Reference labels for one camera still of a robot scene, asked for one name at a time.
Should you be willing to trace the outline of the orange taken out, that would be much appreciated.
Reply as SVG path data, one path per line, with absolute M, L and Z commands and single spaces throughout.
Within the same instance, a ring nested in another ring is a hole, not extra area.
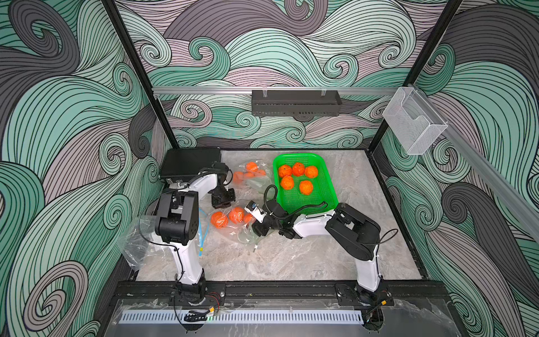
M 305 174 L 305 165 L 300 162 L 296 162 L 292 166 L 292 174 L 295 176 L 303 176 Z
M 292 176 L 284 176 L 282 179 L 281 179 L 281 182 L 280 182 L 280 186 L 284 189 L 284 190 L 292 190 L 294 188 L 294 179 L 292 178 Z
M 310 179 L 314 179 L 319 175 L 319 170 L 316 166 L 309 166 L 305 168 L 304 175 Z
M 293 173 L 293 170 L 289 165 L 282 165 L 278 168 L 279 178 L 284 178 L 285 176 L 291 176 L 292 173 Z
M 301 181 L 299 184 L 299 191 L 303 195 L 311 195 L 314 190 L 314 185 L 311 181 Z

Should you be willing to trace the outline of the blue-zip clear bag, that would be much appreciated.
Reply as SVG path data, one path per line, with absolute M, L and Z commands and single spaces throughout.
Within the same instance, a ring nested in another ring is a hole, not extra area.
M 155 232 L 160 220 L 155 215 L 136 216 L 119 230 L 115 244 L 133 272 L 177 271 L 173 245 L 165 243 Z

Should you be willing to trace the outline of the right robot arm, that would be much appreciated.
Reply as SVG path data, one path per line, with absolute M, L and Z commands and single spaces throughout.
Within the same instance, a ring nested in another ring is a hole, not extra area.
M 355 260 L 358 301 L 362 305 L 373 306 L 382 279 L 378 267 L 379 224 L 346 203 L 339 203 L 325 213 L 306 215 L 303 212 L 309 208 L 324 208 L 328 205 L 326 202 L 308 204 L 289 213 L 276 197 L 268 199 L 271 189 L 276 190 L 276 185 L 266 188 L 262 205 L 250 201 L 245 207 L 245 211 L 255 219 L 252 225 L 254 233 L 265 237 L 270 230 L 276 230 L 289 240 L 331 236 Z

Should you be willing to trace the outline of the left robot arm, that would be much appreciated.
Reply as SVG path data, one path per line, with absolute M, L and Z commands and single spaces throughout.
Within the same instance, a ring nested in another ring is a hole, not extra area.
M 168 181 L 168 188 L 159 198 L 156 243 L 173 253 L 178 291 L 199 298 L 205 297 L 206 279 L 199 262 L 195 237 L 199 231 L 199 202 L 211 196 L 214 209 L 226 209 L 235 201 L 235 191 L 228 185 L 232 171 L 222 162 L 202 168 L 188 181 Z

